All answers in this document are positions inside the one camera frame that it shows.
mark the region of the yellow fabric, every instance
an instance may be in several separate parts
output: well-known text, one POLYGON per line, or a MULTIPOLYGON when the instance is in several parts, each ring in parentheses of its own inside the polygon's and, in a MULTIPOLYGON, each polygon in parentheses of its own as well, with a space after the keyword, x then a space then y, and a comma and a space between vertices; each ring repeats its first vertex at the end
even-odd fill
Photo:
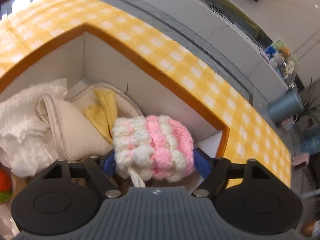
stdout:
POLYGON ((119 39, 222 119, 230 127, 225 158, 233 163, 255 158, 290 186, 288 149, 228 82, 156 28, 102 1, 40 0, 9 15, 0 22, 0 77, 42 44, 82 23, 119 39))
POLYGON ((116 93, 114 91, 94 91, 99 104, 89 106, 85 117, 95 126, 99 133, 112 145, 112 129, 118 117, 116 93))

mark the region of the orange plush toy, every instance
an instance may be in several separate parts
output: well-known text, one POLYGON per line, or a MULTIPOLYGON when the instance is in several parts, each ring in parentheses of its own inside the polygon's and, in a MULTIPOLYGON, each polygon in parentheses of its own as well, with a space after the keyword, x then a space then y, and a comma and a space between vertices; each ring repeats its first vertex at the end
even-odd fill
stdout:
POLYGON ((8 173, 0 169, 0 204, 11 198, 11 182, 8 173))

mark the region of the metal screw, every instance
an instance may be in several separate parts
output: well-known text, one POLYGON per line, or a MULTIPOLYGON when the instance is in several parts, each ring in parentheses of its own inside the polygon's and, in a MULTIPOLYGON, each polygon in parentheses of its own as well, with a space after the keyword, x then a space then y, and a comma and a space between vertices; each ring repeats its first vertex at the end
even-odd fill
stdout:
POLYGON ((106 197, 108 198, 117 198, 117 197, 120 197, 121 196, 121 192, 119 190, 116 190, 116 189, 111 189, 111 190, 108 190, 106 193, 105 193, 106 197))
POLYGON ((209 191, 207 191, 206 189, 196 189, 193 192, 193 195, 195 195, 196 197, 207 197, 209 196, 209 191))

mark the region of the dark floor border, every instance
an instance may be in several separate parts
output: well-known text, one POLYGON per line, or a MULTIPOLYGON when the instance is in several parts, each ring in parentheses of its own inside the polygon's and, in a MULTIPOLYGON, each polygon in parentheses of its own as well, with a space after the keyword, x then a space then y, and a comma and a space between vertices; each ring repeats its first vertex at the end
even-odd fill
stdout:
POLYGON ((241 83, 241 81, 230 71, 228 70, 222 63, 220 63, 214 56, 212 56, 209 52, 207 52, 204 48, 202 48, 200 45, 198 45, 195 41, 193 41, 191 38, 189 38, 188 36, 186 36, 184 33, 182 33, 181 31, 179 31, 178 29, 176 29, 175 27, 173 27, 172 25, 170 25, 169 23, 165 22, 164 20, 162 20, 161 18, 153 15, 152 13, 146 11, 145 9, 132 4, 130 2, 128 2, 127 0, 120 0, 122 2, 125 2, 127 4, 130 4, 132 7, 146 13, 147 15, 153 17, 154 19, 156 19, 157 21, 161 22, 162 24, 166 25, 167 27, 169 27, 170 29, 172 29, 173 31, 175 31, 176 33, 178 33, 180 36, 182 36, 183 38, 185 38, 186 40, 188 40, 189 42, 191 42, 191 44, 193 44, 194 46, 196 46, 199 50, 201 50, 203 53, 205 53, 208 57, 210 57, 214 62, 216 62, 224 71, 226 71, 248 94, 249 94, 249 103, 250 105, 253 106, 253 94, 246 88, 246 86, 244 84, 241 83))

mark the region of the marble wall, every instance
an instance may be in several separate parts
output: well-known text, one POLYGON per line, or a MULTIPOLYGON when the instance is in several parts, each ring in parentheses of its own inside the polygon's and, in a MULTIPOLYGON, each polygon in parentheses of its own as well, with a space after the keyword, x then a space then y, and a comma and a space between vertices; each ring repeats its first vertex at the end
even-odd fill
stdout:
POLYGON ((320 0, 230 0, 272 39, 294 52, 297 73, 308 86, 320 77, 320 0))

